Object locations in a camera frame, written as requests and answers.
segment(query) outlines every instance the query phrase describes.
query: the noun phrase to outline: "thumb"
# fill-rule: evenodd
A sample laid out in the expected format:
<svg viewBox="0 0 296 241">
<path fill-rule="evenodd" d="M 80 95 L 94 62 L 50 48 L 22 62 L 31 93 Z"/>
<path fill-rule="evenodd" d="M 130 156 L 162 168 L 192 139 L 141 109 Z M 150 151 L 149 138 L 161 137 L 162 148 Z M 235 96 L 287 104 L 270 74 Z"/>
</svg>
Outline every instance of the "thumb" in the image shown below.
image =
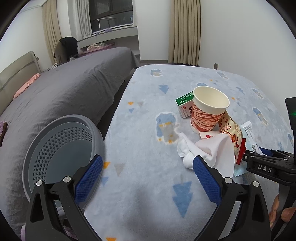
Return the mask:
<svg viewBox="0 0 296 241">
<path fill-rule="evenodd" d="M 288 223 L 291 220 L 295 210 L 296 210 L 296 207 L 288 207 L 284 209 L 283 212 L 281 213 L 281 219 L 284 222 Z"/>
</svg>

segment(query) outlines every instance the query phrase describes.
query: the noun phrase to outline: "paper cup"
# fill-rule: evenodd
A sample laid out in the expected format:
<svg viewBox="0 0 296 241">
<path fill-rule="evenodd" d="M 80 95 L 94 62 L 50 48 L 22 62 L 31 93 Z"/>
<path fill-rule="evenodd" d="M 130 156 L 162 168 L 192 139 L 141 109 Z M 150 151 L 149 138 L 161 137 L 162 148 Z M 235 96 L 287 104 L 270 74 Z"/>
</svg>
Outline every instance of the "paper cup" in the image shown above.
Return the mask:
<svg viewBox="0 0 296 241">
<path fill-rule="evenodd" d="M 191 129 L 195 133 L 213 130 L 229 105 L 228 97 L 220 90 L 209 86 L 194 88 Z"/>
</svg>

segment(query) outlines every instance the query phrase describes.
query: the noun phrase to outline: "patterned bedspread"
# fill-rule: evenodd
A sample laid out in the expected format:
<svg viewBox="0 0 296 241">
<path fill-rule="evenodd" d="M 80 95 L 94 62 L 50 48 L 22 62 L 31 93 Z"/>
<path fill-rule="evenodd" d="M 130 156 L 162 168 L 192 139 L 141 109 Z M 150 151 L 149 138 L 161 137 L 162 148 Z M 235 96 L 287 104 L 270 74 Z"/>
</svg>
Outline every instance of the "patterned bedspread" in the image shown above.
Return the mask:
<svg viewBox="0 0 296 241">
<path fill-rule="evenodd" d="M 103 240 L 194 240 L 210 218 L 216 205 L 176 150 L 179 132 L 193 142 L 200 139 L 175 103 L 200 85 L 228 96 L 227 112 L 238 124 L 252 122 L 259 146 L 293 151 L 292 131 L 250 80 L 192 66 L 143 66 L 134 73 L 112 119 L 103 174 L 85 210 Z M 278 193 L 276 183 L 250 173 L 234 180 L 245 184 L 258 180 L 270 210 Z M 228 234 L 234 218 L 222 235 Z"/>
</svg>

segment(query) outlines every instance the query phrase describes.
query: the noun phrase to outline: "green and white box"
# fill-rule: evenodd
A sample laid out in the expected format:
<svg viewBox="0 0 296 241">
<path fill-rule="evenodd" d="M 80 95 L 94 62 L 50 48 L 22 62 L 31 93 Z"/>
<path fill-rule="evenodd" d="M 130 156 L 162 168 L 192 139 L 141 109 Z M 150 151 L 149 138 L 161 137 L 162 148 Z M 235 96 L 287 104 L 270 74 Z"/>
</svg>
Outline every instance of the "green and white box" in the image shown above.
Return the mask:
<svg viewBox="0 0 296 241">
<path fill-rule="evenodd" d="M 193 92 L 190 92 L 176 99 L 176 103 L 179 108 L 179 113 L 181 117 L 186 118 L 188 116 L 191 116 L 193 105 Z"/>
</svg>

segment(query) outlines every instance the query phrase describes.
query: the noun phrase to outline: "orange triangle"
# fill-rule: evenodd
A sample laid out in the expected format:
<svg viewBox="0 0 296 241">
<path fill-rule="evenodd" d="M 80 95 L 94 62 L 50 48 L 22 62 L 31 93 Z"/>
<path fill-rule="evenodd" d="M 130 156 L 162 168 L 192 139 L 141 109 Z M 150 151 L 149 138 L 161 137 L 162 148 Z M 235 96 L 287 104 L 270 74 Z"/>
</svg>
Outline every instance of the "orange triangle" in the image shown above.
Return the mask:
<svg viewBox="0 0 296 241">
<path fill-rule="evenodd" d="M 104 166 L 103 166 L 103 168 L 106 169 L 106 168 L 109 166 L 109 164 L 110 164 L 109 161 L 105 161 L 105 162 L 104 162 Z"/>
</svg>

